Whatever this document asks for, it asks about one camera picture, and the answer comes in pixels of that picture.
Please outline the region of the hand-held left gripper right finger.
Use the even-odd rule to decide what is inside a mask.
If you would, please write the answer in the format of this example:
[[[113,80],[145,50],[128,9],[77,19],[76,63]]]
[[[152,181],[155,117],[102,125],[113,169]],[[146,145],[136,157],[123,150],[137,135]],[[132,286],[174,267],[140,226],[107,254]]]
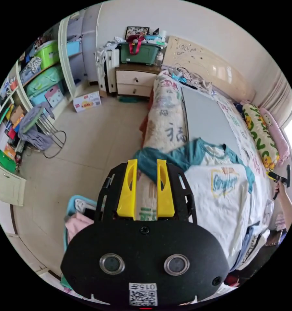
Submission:
[[[157,160],[157,218],[173,218],[175,214],[169,172],[165,160]]]

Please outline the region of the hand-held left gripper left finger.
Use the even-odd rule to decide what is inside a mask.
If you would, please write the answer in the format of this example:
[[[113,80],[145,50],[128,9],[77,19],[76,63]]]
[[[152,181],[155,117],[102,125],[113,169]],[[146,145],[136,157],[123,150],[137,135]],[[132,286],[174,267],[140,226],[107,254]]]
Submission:
[[[135,220],[137,159],[128,160],[116,213],[119,217]]]

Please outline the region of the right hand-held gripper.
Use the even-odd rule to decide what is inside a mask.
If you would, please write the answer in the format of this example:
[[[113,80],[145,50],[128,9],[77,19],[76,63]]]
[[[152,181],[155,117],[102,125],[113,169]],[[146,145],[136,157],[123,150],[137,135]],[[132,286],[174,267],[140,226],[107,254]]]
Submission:
[[[287,180],[284,177],[280,177],[278,176],[276,173],[274,172],[267,172],[267,175],[270,179],[272,179],[275,183],[277,184],[283,184],[284,186],[287,186]],[[275,200],[278,196],[279,193],[279,189],[275,190],[275,194],[273,196],[273,200]]]

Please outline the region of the person's right hand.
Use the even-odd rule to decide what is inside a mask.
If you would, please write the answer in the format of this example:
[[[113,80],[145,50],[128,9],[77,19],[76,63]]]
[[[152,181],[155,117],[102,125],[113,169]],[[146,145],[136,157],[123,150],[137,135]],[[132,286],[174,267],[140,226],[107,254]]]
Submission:
[[[281,199],[286,197],[285,184],[283,184],[281,181],[277,182],[275,186],[275,195],[277,195]]]

